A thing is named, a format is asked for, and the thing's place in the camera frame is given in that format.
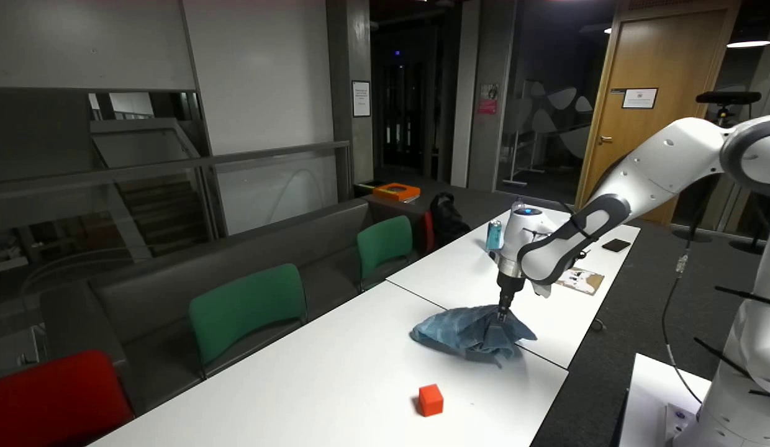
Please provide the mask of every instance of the door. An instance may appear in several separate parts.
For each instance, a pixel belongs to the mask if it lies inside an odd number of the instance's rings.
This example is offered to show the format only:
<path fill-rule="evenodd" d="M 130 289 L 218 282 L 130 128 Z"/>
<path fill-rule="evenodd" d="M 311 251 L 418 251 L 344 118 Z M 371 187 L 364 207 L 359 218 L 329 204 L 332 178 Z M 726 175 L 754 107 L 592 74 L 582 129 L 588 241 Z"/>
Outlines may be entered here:
<path fill-rule="evenodd" d="M 696 96 L 713 91 L 739 6 L 685 4 L 685 9 L 619 9 L 603 63 L 593 128 L 576 192 L 582 207 L 603 175 L 644 140 L 679 118 L 703 118 Z M 631 91 L 657 101 L 626 107 Z M 659 207 L 649 221 L 672 223 L 675 202 Z"/>

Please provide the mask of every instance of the cable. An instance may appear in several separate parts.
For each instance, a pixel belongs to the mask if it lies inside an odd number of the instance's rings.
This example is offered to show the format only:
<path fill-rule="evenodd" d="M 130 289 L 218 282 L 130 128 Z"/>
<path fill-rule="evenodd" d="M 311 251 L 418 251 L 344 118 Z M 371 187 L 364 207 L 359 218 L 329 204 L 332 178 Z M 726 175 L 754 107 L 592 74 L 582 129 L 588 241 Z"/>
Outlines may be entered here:
<path fill-rule="evenodd" d="M 673 302 L 673 295 L 679 292 L 679 283 L 684 279 L 684 272 L 685 272 L 685 264 L 689 264 L 689 251 L 691 251 L 691 241 L 685 243 L 685 254 L 679 258 L 673 287 L 667 293 L 667 304 L 663 304 L 663 310 L 662 310 L 662 336 L 663 336 L 663 349 L 667 349 L 669 364 L 673 365 L 673 370 L 675 370 L 679 381 L 684 382 L 684 387 L 689 391 L 689 396 L 700 405 L 703 400 L 691 391 L 691 386 L 680 375 L 673 346 L 669 340 L 669 328 L 667 328 L 669 325 L 667 324 L 669 322 L 669 307 L 672 307 L 672 302 Z"/>

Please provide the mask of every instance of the blue cloth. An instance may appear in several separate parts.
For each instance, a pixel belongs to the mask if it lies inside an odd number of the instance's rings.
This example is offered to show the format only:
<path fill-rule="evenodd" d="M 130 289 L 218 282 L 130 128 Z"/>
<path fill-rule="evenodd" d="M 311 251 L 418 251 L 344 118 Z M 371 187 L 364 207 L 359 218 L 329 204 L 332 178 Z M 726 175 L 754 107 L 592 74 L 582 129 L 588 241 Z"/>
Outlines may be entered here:
<path fill-rule="evenodd" d="M 501 364 L 520 355 L 518 340 L 537 340 L 529 325 L 498 307 L 452 308 L 409 330 L 424 349 L 477 364 Z"/>

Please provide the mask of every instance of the red block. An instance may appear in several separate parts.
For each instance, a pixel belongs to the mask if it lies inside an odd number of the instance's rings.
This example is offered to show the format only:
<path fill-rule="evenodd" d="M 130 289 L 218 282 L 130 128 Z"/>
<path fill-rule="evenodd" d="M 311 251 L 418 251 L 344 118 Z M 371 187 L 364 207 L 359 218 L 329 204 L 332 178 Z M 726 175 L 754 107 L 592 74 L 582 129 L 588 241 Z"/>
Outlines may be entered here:
<path fill-rule="evenodd" d="M 429 418 L 442 412 L 442 396 L 438 386 L 424 386 L 418 392 L 418 412 Z"/>

